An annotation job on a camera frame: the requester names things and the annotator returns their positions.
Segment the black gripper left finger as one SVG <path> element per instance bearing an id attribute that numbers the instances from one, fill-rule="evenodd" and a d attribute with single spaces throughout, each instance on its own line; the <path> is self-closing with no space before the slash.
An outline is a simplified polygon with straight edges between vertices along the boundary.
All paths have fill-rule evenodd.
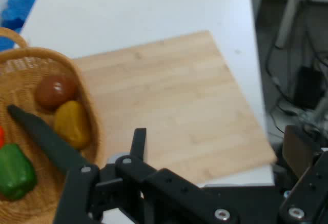
<path id="1" fill-rule="evenodd" d="M 118 208 L 134 223 L 238 223 L 236 210 L 168 169 L 144 162 L 145 128 L 134 131 L 131 150 L 100 169 L 69 170 L 55 223 L 100 223 Z"/>

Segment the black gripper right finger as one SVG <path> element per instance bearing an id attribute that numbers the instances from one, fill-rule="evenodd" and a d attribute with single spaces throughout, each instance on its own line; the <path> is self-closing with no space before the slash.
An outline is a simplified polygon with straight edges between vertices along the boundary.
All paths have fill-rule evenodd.
<path id="1" fill-rule="evenodd" d="M 327 150 L 298 126 L 285 127 L 282 157 L 298 177 L 279 208 L 283 223 L 327 223 Z"/>

